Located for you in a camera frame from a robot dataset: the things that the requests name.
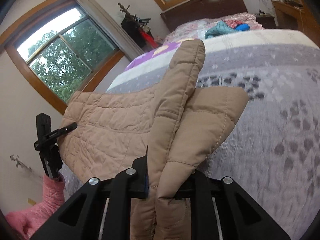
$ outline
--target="dark wooden headboard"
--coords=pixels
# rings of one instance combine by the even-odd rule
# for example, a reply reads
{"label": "dark wooden headboard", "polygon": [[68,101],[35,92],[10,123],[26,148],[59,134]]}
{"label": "dark wooden headboard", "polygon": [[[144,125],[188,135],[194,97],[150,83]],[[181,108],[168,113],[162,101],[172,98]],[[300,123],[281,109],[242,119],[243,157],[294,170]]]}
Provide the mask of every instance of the dark wooden headboard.
{"label": "dark wooden headboard", "polygon": [[160,15],[170,32],[173,32],[179,25],[190,21],[241,12],[247,12],[243,0],[190,0]]}

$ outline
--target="beige quilted fabric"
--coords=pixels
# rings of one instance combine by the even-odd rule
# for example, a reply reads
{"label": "beige quilted fabric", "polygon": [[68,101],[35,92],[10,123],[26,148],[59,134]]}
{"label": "beige quilted fabric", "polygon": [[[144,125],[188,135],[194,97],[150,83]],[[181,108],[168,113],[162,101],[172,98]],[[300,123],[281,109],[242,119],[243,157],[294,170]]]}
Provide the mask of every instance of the beige quilted fabric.
{"label": "beige quilted fabric", "polygon": [[187,200],[171,199],[233,130],[248,101],[241,88],[195,89],[202,41],[185,41],[159,84],[129,94],[76,92],[61,126],[60,154],[83,181],[109,179],[148,147],[149,198],[132,200],[131,239],[190,239]]}

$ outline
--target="glass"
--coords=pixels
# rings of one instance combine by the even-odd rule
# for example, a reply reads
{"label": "glass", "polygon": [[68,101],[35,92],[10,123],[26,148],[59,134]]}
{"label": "glass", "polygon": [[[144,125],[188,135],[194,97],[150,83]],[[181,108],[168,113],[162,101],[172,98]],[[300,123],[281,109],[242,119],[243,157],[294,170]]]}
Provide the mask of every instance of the glass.
{"label": "glass", "polygon": [[62,36],[92,69],[116,48],[91,20],[79,23]]}
{"label": "glass", "polygon": [[29,67],[64,102],[91,72],[61,39],[44,49]]}
{"label": "glass", "polygon": [[43,43],[83,17],[85,17],[85,14],[77,8],[73,8],[59,15],[27,38],[17,48],[19,54],[25,61],[27,61],[32,53],[34,53]]}

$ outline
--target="electrical outlet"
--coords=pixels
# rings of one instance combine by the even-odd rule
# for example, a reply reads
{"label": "electrical outlet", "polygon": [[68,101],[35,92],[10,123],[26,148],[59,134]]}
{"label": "electrical outlet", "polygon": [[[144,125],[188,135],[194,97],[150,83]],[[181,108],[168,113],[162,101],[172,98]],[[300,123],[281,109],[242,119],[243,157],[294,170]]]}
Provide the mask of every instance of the electrical outlet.
{"label": "electrical outlet", "polygon": [[28,198],[28,203],[29,203],[30,205],[34,206],[37,202],[34,201],[34,200],[31,199],[31,198]]}

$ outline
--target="green foliage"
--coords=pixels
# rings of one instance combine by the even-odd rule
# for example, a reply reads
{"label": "green foliage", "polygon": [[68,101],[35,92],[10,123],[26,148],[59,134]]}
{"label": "green foliage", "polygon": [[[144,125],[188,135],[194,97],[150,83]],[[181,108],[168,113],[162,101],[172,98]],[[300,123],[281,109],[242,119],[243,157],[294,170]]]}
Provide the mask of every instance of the green foliage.
{"label": "green foliage", "polygon": [[[45,33],[28,49],[29,56],[55,34]],[[115,48],[90,20],[70,29],[63,37],[92,69]],[[60,38],[43,50],[30,68],[65,102],[91,72]]]}

